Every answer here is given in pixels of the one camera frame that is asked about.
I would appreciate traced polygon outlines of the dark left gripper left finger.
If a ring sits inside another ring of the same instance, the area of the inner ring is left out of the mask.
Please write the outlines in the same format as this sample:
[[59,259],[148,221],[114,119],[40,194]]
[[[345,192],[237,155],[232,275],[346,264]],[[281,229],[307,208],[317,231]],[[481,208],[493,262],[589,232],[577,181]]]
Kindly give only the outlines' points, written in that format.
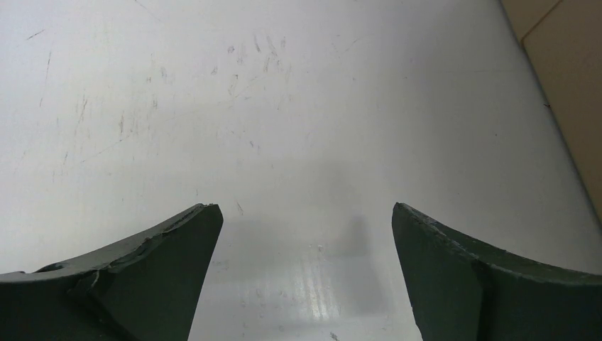
[[194,205],[100,249],[1,275],[2,340],[186,340],[224,218]]

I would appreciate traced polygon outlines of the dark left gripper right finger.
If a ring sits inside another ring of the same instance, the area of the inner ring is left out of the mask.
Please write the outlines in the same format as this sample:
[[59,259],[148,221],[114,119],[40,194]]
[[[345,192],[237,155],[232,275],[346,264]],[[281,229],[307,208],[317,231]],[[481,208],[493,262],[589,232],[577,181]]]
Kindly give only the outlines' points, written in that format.
[[392,231],[423,340],[600,340],[601,277],[527,259],[398,203]]

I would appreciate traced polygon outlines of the tan plastic tool box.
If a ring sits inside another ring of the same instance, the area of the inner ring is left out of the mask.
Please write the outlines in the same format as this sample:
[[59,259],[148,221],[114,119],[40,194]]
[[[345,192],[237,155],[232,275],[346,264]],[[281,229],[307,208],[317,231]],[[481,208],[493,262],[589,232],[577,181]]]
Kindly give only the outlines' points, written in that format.
[[503,1],[601,215],[601,1]]

